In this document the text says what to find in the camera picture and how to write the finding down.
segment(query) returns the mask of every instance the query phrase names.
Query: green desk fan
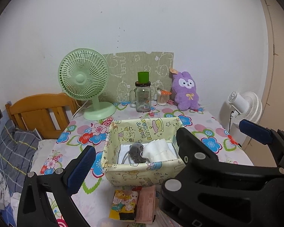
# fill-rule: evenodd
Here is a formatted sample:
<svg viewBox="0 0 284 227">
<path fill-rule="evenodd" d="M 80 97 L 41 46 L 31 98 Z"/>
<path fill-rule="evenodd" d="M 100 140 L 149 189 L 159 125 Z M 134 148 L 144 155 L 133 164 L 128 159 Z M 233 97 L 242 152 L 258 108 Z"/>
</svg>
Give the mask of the green desk fan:
<svg viewBox="0 0 284 227">
<path fill-rule="evenodd" d="M 77 49 L 61 61 L 58 78 L 61 88 L 71 98 L 93 104 L 85 109 L 87 120 L 103 120 L 114 114 L 116 107 L 109 102 L 99 102 L 98 96 L 108 82 L 108 65 L 104 57 L 90 49 Z"/>
</svg>

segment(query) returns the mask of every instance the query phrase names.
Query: fan stand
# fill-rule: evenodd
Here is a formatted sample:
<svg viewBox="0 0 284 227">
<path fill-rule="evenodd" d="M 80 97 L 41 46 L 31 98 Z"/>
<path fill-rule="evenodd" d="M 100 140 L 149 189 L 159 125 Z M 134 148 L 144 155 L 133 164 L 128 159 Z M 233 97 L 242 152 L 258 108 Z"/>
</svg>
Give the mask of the fan stand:
<svg viewBox="0 0 284 227">
<path fill-rule="evenodd" d="M 93 104 L 85 109 L 83 117 L 86 120 L 103 120 L 112 116 L 116 107 L 110 102 L 99 102 L 98 96 L 92 98 Z"/>
</svg>

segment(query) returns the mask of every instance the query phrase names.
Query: white desk fan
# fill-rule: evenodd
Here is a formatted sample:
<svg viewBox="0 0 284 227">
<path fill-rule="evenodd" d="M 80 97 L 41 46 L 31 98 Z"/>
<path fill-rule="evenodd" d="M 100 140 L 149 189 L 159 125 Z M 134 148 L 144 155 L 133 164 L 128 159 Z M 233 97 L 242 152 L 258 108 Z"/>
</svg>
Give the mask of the white desk fan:
<svg viewBox="0 0 284 227">
<path fill-rule="evenodd" d="M 249 120 L 257 123 L 262 113 L 262 103 L 253 92 L 246 92 L 242 95 L 234 91 L 228 97 L 228 103 L 236 110 L 231 118 L 233 124 L 238 128 L 241 120 Z"/>
<path fill-rule="evenodd" d="M 114 114 L 116 107 L 99 102 L 98 96 L 108 82 L 108 65 L 104 57 L 91 49 L 77 49 L 64 57 L 58 71 L 59 83 L 71 98 L 93 104 L 85 109 L 87 120 L 102 120 Z"/>
</svg>

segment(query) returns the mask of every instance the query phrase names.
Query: jar handle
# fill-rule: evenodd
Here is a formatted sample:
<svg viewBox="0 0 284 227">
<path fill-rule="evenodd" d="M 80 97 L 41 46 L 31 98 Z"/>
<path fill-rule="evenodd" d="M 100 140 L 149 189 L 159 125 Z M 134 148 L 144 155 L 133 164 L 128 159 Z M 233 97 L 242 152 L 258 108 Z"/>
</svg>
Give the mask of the jar handle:
<svg viewBox="0 0 284 227">
<path fill-rule="evenodd" d="M 131 104 L 136 104 L 136 89 L 132 89 L 129 92 L 129 101 L 130 101 Z"/>
</svg>

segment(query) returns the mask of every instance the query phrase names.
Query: plush toy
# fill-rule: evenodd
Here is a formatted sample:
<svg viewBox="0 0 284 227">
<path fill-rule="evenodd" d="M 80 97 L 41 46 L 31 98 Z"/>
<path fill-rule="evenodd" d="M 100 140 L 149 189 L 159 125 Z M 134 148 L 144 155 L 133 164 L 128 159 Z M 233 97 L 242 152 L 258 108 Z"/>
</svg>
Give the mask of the plush toy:
<svg viewBox="0 0 284 227">
<path fill-rule="evenodd" d="M 188 72 L 174 74 L 171 88 L 176 93 L 175 102 L 178 103 L 179 110 L 197 110 L 199 108 L 196 83 Z"/>
</svg>

